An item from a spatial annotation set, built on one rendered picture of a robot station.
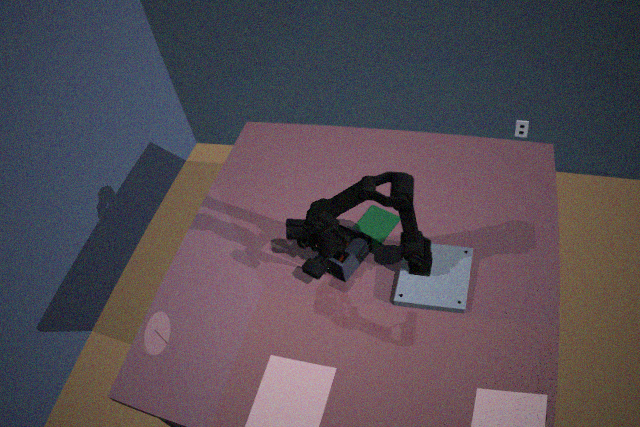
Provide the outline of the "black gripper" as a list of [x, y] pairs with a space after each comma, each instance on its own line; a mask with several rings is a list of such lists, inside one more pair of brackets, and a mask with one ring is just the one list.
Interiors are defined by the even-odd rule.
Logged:
[[333, 257], [339, 261], [347, 248], [347, 245], [343, 244], [342, 239], [345, 240], [347, 244], [354, 239], [354, 232], [342, 225], [339, 225], [338, 231], [334, 233], [334, 240], [326, 245], [319, 244], [315, 238], [313, 239], [313, 243], [317, 245], [315, 250], [319, 253], [314, 259], [308, 258], [301, 266], [303, 273], [312, 278], [319, 279], [325, 272], [331, 272], [332, 264], [328, 262], [328, 259]]

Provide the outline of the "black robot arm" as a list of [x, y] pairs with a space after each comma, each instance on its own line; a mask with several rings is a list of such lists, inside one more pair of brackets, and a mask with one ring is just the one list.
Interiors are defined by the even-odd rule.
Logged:
[[[376, 191], [376, 187], [391, 182], [390, 197]], [[339, 229], [336, 218], [344, 212], [366, 200], [380, 203], [384, 207], [393, 207], [399, 212], [403, 231], [401, 232], [400, 252], [409, 262], [409, 274], [430, 276], [432, 267], [432, 240], [423, 237], [418, 230], [413, 207], [414, 178], [405, 172], [384, 172], [377, 176], [364, 176], [359, 182], [336, 196], [314, 201], [307, 211], [306, 219], [287, 219], [286, 238], [297, 240], [300, 248], [316, 251], [316, 242], [322, 245], [331, 243]], [[411, 272], [411, 273], [410, 273]]]

